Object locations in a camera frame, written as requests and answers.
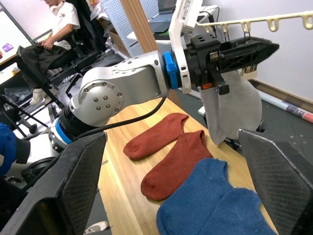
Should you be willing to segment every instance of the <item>person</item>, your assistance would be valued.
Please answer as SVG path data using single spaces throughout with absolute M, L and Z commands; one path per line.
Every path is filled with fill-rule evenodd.
M 58 42 L 62 37 L 80 29 L 80 23 L 75 6 L 63 0 L 45 0 L 50 10 L 55 15 L 55 22 L 49 37 L 39 42 L 38 45 L 29 46 L 21 51 L 21 59 L 33 73 L 46 84 L 48 82 L 45 75 L 53 61 L 64 55 L 71 49 L 70 44 L 63 40 Z M 33 88 L 33 98 L 30 105 L 35 105 L 43 100 L 48 104 L 51 98 L 36 84 L 31 77 L 23 74 L 25 82 Z M 56 95 L 57 90 L 51 88 L 50 91 Z

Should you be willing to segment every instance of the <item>laptop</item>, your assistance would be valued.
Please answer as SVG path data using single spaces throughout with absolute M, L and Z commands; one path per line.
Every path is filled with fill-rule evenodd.
M 176 0 L 158 0 L 159 14 L 149 21 L 153 33 L 162 33 L 169 29 Z

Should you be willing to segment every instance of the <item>white t-shirt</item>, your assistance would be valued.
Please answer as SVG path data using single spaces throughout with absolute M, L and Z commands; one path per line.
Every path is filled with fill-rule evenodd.
M 77 16 L 77 10 L 72 3 L 64 2 L 64 5 L 59 9 L 58 14 L 56 15 L 56 22 L 52 29 L 52 35 L 56 35 L 62 28 L 67 24 L 74 25 L 74 29 L 80 29 L 79 19 Z M 63 47 L 66 50 L 70 50 L 70 44 L 63 40 L 60 42 L 54 43 L 56 46 Z

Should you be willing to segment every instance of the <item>blue sock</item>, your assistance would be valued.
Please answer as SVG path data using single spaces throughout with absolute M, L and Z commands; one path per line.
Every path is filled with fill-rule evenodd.
M 161 235 L 275 235 L 259 210 L 257 194 L 233 188 L 227 163 L 204 159 L 159 208 Z

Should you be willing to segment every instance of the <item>red sock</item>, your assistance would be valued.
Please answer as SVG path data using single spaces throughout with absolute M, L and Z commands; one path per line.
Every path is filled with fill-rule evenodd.
M 148 157 L 184 133 L 183 124 L 188 115 L 173 113 L 155 126 L 132 139 L 124 148 L 124 153 L 132 160 Z
M 142 194 L 154 201 L 168 198 L 188 178 L 198 161 L 211 157 L 203 130 L 182 134 L 168 155 L 142 180 Z

